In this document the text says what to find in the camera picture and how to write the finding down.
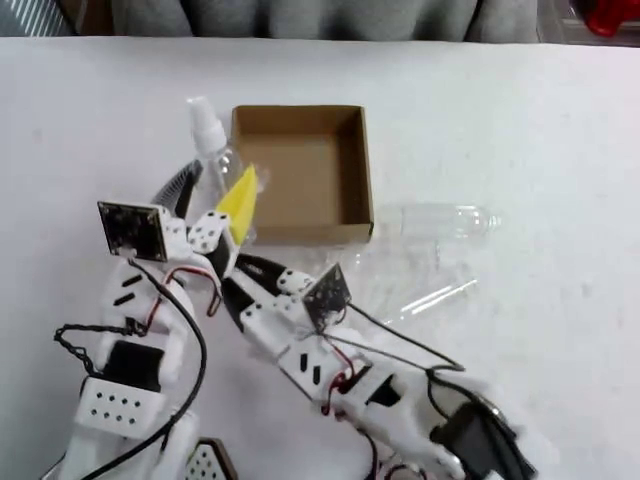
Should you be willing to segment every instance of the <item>white spray cap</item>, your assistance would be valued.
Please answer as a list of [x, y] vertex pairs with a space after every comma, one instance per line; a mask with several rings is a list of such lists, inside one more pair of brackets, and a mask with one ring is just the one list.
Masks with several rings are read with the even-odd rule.
[[187, 99], [191, 117], [191, 134], [200, 155], [217, 152], [227, 144], [227, 134], [206, 97]]

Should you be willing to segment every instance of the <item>open cardboard box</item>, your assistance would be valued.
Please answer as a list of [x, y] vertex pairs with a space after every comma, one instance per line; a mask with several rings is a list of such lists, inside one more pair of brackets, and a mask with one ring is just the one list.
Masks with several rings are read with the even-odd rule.
[[373, 231], [362, 107], [239, 106], [233, 142], [268, 172], [255, 226], [259, 243], [366, 242]]

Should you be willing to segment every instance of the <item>yellow object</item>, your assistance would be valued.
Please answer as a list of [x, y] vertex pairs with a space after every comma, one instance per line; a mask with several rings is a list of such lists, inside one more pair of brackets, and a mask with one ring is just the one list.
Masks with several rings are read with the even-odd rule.
[[242, 245], [251, 227], [257, 196], [258, 176], [254, 166], [249, 165], [216, 207], [216, 211], [231, 217], [231, 235], [238, 245]]

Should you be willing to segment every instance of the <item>plastic bottle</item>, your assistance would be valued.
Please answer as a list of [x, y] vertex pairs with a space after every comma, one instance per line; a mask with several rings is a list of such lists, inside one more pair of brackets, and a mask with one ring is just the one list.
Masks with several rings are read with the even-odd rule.
[[422, 203], [380, 208], [376, 211], [375, 229], [381, 237], [471, 239], [484, 237], [500, 226], [500, 223], [499, 217], [482, 207]]
[[[200, 203], [206, 203], [205, 210], [208, 210], [215, 207], [238, 181], [245, 165], [229, 143], [222, 122], [209, 100], [206, 97], [194, 97], [187, 99], [187, 103], [197, 158], [204, 166], [198, 183], [203, 191]], [[245, 243], [252, 243], [255, 236], [255, 229], [251, 227]]]

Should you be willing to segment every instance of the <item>black circuit board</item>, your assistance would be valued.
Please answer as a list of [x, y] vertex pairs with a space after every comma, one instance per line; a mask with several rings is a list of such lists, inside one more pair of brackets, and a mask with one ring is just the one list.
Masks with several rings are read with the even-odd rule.
[[329, 316], [342, 312], [351, 301], [340, 265], [336, 263], [320, 277], [302, 301], [316, 330], [324, 330]]
[[157, 208], [98, 202], [98, 209], [112, 255], [124, 248], [141, 260], [167, 261]]

